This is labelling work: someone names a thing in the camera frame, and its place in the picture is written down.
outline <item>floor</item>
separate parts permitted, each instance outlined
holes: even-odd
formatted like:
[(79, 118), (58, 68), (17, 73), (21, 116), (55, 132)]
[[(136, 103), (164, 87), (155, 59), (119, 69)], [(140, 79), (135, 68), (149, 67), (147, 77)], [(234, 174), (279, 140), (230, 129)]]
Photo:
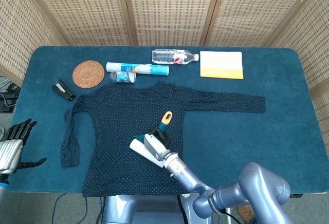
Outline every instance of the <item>floor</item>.
[[(0, 126), (8, 129), (11, 119), (12, 114), (0, 114)], [(0, 206), (1, 223), (52, 223), (54, 204), (60, 195), (61, 193), (8, 192)], [(283, 208), (296, 223), (329, 223), (329, 194), (304, 195), (302, 198), (290, 199)], [(86, 203), (81, 194), (66, 194), (57, 203), (53, 223), (78, 223), (84, 217), (85, 211)], [(99, 212), (100, 199), (87, 198), (87, 215), (81, 223), (95, 223)], [(236, 209), (231, 209), (231, 213), (242, 221)], [(134, 223), (174, 224), (169, 220), (170, 218), (163, 218), (162, 215), (161, 218), (157, 218), (157, 215), (149, 215), (147, 220), (138, 221), (143, 218), (142, 214), (138, 215)], [(221, 218), (220, 223), (234, 223), (234, 221), (228, 221), (224, 217)]]

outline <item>paper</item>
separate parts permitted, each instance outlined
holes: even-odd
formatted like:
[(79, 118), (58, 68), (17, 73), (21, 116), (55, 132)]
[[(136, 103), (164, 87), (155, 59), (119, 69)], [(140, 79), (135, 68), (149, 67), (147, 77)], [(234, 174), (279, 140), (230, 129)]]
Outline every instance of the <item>paper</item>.
[(241, 52), (200, 52), (200, 76), (243, 79)]

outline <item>table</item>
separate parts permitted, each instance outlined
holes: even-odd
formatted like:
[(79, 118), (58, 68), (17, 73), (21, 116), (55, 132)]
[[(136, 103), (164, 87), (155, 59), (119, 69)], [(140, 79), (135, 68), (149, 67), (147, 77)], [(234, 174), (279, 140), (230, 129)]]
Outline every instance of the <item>table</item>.
[[(43, 46), (32, 55), (13, 123), (37, 120), (22, 159), (48, 160), (40, 167), (20, 170), (9, 178), (10, 189), (29, 192), (82, 192), (82, 184), (94, 150), (90, 117), (75, 116), (74, 133), (80, 144), (77, 167), (62, 169), (60, 146), (64, 137), (64, 113), (73, 106), (51, 86), (61, 78), (77, 95), (109, 83), (81, 89), (72, 82), (74, 68), (85, 60), (151, 63), (151, 51), (159, 47)], [(292, 193), (329, 190), (328, 158), (298, 55), (287, 48), (180, 47), (200, 51), (241, 51), (243, 80), (201, 78), (199, 62), (170, 66), (168, 77), (138, 75), (134, 87), (157, 81), (205, 91), (239, 92), (266, 98), (264, 114), (189, 112), (184, 123), (185, 163), (205, 183), (216, 188), (237, 181), (239, 169), (249, 161), (285, 178)]]

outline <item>shirt sleeve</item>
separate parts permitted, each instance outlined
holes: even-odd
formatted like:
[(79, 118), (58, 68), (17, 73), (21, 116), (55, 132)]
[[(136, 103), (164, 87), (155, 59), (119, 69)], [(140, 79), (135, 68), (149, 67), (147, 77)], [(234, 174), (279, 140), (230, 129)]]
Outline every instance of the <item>shirt sleeve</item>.
[(69, 109), (64, 115), (66, 133), (61, 146), (61, 165), (63, 168), (76, 166), (79, 163), (79, 145), (73, 135), (74, 115), (79, 112), (88, 112), (88, 104), (88, 96), (82, 95), (73, 108)]
[(218, 93), (176, 87), (175, 95), (186, 111), (264, 113), (265, 98), (238, 93)]

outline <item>stapler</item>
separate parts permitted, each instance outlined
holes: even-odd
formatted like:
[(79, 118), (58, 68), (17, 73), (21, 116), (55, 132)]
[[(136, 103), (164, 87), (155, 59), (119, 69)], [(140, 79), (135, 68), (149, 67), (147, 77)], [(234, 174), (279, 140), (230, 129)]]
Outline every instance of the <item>stapler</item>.
[(63, 80), (59, 79), (57, 84), (52, 86), (52, 89), (56, 91), (61, 97), (72, 101), (76, 97), (72, 91), (67, 87)]

